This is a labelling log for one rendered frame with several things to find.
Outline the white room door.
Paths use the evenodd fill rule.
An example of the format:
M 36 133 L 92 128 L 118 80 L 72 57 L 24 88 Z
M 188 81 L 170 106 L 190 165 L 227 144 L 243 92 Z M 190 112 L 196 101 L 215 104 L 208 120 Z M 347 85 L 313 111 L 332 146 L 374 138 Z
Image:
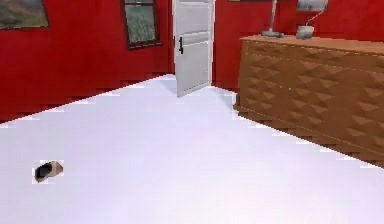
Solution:
M 177 96 L 182 97 L 212 82 L 213 0 L 173 0 L 172 13 Z

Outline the grey desk lamp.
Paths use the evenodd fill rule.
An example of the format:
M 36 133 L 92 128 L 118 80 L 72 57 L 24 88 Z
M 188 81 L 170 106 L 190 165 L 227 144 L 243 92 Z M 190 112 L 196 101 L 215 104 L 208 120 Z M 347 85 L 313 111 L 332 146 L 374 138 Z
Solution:
M 270 16 L 270 26 L 266 31 L 262 31 L 261 35 L 265 37 L 275 37 L 275 38 L 283 38 L 284 34 L 281 32 L 277 32 L 274 30 L 274 21 L 275 21 L 275 14 L 276 14 L 276 8 L 277 8 L 277 2 L 278 0 L 272 0 L 272 8 L 271 8 L 271 16 Z

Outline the torn half basketball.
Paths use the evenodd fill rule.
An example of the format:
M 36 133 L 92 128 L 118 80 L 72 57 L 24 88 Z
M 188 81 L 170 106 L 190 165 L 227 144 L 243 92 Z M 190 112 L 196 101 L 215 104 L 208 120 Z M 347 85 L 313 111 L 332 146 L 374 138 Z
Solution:
M 34 171 L 35 180 L 40 183 L 47 178 L 55 177 L 64 171 L 63 166 L 57 161 L 50 161 L 37 167 Z

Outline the framed landscape picture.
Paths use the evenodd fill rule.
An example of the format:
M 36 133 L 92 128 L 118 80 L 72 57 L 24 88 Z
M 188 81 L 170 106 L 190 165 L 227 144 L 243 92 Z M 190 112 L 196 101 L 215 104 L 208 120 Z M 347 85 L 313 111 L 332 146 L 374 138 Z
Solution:
M 0 0 L 0 30 L 48 26 L 44 0 Z

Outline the brown patterned wooden sideboard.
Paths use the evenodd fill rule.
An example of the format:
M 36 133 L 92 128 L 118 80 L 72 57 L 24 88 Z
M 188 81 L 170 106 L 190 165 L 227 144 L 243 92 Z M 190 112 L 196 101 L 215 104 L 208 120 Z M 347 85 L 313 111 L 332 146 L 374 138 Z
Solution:
M 384 43 L 244 37 L 234 109 L 384 168 Z

